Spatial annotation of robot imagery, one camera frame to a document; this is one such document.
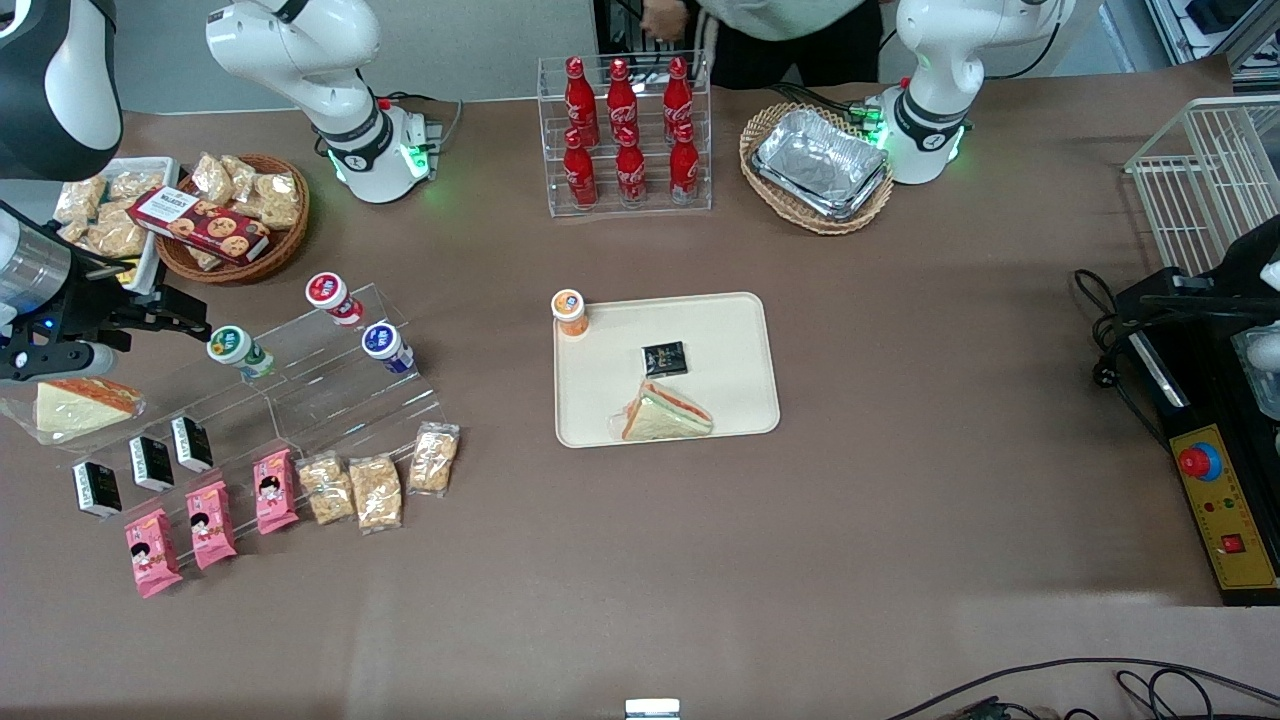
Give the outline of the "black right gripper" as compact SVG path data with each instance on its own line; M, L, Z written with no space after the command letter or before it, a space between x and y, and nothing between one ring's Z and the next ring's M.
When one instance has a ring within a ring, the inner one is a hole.
M3 324L3 350L100 345L127 354L128 331L169 331L205 341L206 322L207 305L178 288L156 284L134 293L113 274L96 277L74 264L52 299Z

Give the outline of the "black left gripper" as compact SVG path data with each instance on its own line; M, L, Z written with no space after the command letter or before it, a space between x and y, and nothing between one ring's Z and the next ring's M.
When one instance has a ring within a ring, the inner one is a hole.
M1221 263L1208 273L1212 296L1143 293L1139 304L1155 310L1160 320L1225 318L1272 324L1277 282L1265 279L1263 270L1276 261L1277 245L1279 215L1230 245Z

